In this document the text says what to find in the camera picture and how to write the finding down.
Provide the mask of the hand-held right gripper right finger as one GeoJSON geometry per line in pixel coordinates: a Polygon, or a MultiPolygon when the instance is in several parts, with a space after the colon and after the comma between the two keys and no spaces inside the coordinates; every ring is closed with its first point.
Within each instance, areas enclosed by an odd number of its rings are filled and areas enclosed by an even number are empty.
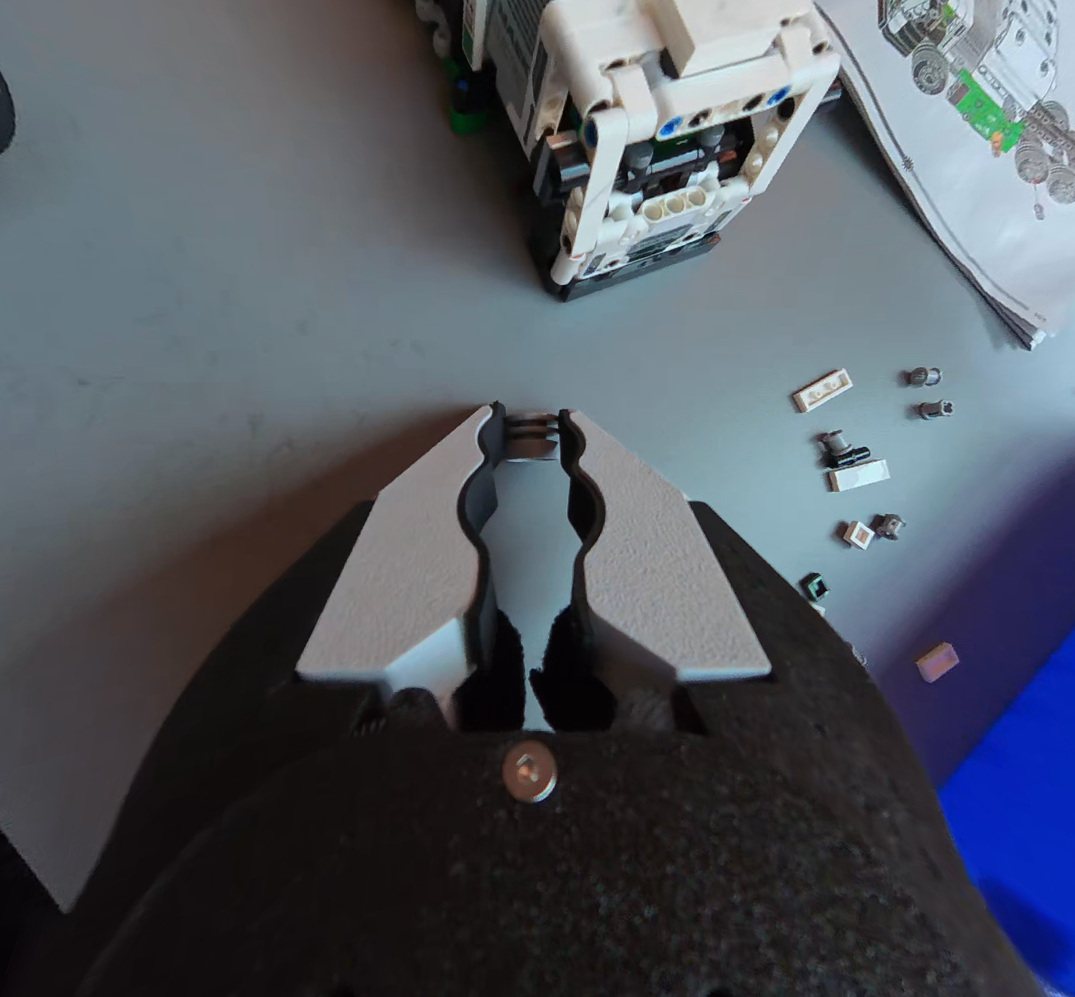
{"type": "Polygon", "coordinates": [[[578,549],[572,613],[602,682],[728,682],[772,664],[686,495],[574,409],[559,413],[578,549]]]}

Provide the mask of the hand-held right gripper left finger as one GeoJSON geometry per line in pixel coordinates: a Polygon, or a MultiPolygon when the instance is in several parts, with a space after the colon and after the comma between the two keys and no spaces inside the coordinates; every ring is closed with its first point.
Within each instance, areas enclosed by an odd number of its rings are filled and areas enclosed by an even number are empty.
{"type": "Polygon", "coordinates": [[[482,532],[504,447],[504,405],[479,405],[377,494],[297,676],[371,685],[385,700],[426,690],[465,728],[460,689],[492,668],[502,629],[482,532]]]}

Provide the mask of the white lego truck model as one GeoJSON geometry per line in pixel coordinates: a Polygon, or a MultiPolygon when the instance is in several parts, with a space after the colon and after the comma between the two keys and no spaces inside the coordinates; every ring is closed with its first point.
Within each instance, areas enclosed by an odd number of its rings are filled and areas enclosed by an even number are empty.
{"type": "Polygon", "coordinates": [[[838,77],[814,0],[413,1],[452,130],[514,130],[563,303],[714,248],[838,77]]]}

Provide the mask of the black and grey lego pin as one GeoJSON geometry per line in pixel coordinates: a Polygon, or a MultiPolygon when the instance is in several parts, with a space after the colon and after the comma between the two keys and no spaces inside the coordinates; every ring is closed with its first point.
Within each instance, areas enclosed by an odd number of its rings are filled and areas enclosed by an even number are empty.
{"type": "Polygon", "coordinates": [[[841,429],[819,435],[818,441],[825,450],[825,466],[830,470],[852,467],[872,459],[871,448],[855,446],[841,429]]]}

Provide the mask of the lego instruction booklet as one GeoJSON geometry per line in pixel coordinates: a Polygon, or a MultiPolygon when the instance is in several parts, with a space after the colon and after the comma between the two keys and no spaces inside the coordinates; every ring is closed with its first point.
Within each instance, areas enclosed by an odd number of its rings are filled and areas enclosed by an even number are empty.
{"type": "Polygon", "coordinates": [[[815,0],[930,231],[1028,348],[1073,318],[1074,0],[815,0]]]}

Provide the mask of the blue cloth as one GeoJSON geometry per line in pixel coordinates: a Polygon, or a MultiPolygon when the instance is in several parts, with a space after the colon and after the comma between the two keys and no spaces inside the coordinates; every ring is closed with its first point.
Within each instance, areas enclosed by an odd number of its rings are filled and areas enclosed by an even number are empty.
{"type": "Polygon", "coordinates": [[[1074,636],[940,791],[965,867],[1051,995],[1074,994],[1074,636]]]}

